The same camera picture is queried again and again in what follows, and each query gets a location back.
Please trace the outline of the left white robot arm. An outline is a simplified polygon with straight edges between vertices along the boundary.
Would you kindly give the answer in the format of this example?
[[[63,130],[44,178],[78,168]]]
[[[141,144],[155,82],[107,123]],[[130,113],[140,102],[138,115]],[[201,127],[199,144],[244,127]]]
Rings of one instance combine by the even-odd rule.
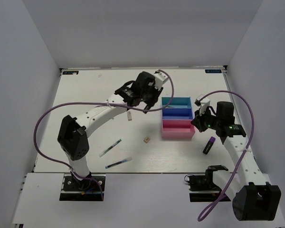
[[[146,103],[147,113],[158,101],[168,76],[158,70],[154,74],[141,72],[136,80],[128,81],[107,99],[104,105],[96,105],[90,111],[62,119],[57,141],[66,153],[72,172],[76,174],[75,185],[82,190],[91,184],[86,154],[89,151],[88,138],[103,124],[127,112],[131,107]]]

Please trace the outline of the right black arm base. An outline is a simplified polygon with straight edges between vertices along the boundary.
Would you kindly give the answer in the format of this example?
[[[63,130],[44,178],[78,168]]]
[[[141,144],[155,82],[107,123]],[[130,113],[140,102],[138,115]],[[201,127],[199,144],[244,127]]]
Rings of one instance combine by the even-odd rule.
[[[213,172],[228,171],[223,165],[209,166],[202,175],[187,174],[185,183],[189,186],[190,202],[214,202],[222,189],[213,182]]]

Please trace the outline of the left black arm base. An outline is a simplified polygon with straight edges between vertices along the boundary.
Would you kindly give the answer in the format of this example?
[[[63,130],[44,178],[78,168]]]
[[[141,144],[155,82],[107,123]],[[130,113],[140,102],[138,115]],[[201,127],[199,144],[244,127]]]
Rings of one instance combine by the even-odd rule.
[[[62,182],[60,201],[103,201],[100,185],[104,197],[105,179],[104,175],[92,176],[98,183],[92,180],[77,181],[72,175],[65,175]]]

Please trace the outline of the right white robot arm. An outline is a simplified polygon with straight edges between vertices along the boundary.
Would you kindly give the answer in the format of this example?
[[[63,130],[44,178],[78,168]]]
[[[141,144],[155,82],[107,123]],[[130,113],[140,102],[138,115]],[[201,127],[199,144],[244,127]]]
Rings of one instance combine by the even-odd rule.
[[[200,132],[214,130],[235,165],[233,172],[223,165],[209,166],[202,180],[194,179],[198,190],[221,190],[218,198],[201,213],[198,220],[202,221],[208,211],[228,197],[237,220],[273,221],[281,199],[280,188],[270,184],[260,171],[245,130],[235,123],[233,104],[218,102],[216,112],[212,113],[208,99],[195,103],[199,109],[191,124]]]

